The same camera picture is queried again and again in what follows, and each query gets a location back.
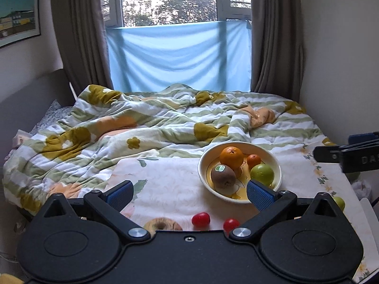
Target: yellow bowl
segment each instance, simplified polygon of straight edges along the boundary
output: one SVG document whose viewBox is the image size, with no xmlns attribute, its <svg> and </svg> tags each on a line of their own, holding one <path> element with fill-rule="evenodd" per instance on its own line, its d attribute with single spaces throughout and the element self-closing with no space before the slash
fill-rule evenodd
<svg viewBox="0 0 379 284">
<path fill-rule="evenodd" d="M 200 158 L 198 164 L 198 174 L 201 182 L 204 186 L 215 196 L 223 199 L 227 202 L 232 202 L 236 204 L 248 204 L 250 201 L 246 195 L 246 188 L 240 187 L 239 190 L 233 195 L 225 196 L 214 189 L 212 180 L 210 179 L 210 171 L 218 164 L 220 153 L 224 148 L 229 146 L 234 146 L 239 148 L 242 153 L 245 155 L 245 162 L 242 165 L 242 176 L 238 178 L 245 186 L 250 180 L 250 171 L 248 165 L 246 164 L 246 157 L 251 154 L 256 154 L 261 157 L 262 162 L 269 165 L 274 171 L 274 180 L 271 184 L 271 188 L 274 191 L 278 191 L 280 184 L 282 183 L 282 170 L 276 158 L 269 151 L 263 149 L 262 147 L 256 146 L 254 144 L 246 142 L 227 142 L 221 143 L 216 146 L 213 146 L 207 150 Z"/>
</svg>

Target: tangerine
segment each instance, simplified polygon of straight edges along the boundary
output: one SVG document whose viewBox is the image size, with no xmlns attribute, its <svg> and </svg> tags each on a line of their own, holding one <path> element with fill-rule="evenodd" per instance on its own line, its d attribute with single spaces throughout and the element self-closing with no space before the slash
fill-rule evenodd
<svg viewBox="0 0 379 284">
<path fill-rule="evenodd" d="M 243 163 L 243 153 L 234 146 L 224 148 L 220 154 L 220 163 L 227 165 L 232 170 L 238 169 Z"/>
<path fill-rule="evenodd" d="M 246 162 L 248 163 L 249 169 L 252 169 L 256 165 L 260 164 L 262 159 L 258 155 L 252 154 L 247 157 Z"/>
</svg>

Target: picture frame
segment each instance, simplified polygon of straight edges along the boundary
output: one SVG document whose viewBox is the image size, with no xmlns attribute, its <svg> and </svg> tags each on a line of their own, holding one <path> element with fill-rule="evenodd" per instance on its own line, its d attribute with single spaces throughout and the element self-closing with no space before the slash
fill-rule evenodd
<svg viewBox="0 0 379 284">
<path fill-rule="evenodd" d="M 0 49 L 39 35 L 39 0 L 0 0 Z"/>
</svg>

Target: green striped blanket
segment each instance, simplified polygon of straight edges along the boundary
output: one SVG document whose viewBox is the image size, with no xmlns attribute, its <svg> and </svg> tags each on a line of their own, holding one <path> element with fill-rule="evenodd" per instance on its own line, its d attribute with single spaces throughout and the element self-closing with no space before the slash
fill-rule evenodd
<svg viewBox="0 0 379 284">
<path fill-rule="evenodd" d="M 239 109 L 266 106 L 276 121 L 257 129 Z M 6 198 L 36 213 L 51 193 L 82 197 L 105 189 L 127 157 L 200 157 L 226 141 L 272 152 L 327 138 L 296 102 L 269 94 L 197 91 L 174 84 L 158 93 L 89 85 L 71 114 L 27 140 L 4 165 Z"/>
</svg>

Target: mattress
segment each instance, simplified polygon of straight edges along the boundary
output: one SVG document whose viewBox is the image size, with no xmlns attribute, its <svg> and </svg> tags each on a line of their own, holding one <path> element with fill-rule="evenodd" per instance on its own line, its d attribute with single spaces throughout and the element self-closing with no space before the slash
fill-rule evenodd
<svg viewBox="0 0 379 284">
<path fill-rule="evenodd" d="M 241 110 L 266 107 L 272 124 L 252 129 Z M 354 278 L 379 267 L 370 226 L 350 184 L 336 164 L 318 164 L 314 146 L 331 144 L 298 103 L 270 94 L 197 91 L 174 84 L 156 93 L 129 93 L 90 85 L 71 113 L 24 142 L 4 165 L 6 198 L 35 214 L 56 192 L 83 197 L 131 180 L 135 193 L 122 211 L 139 225 L 168 217 L 193 230 L 191 217 L 207 211 L 210 229 L 226 218 L 240 222 L 258 211 L 224 202 L 201 184 L 197 163 L 208 148 L 227 141 L 270 150 L 283 170 L 282 189 L 299 197 L 319 191 L 346 202 L 345 215 L 361 238 L 364 259 Z"/>
</svg>

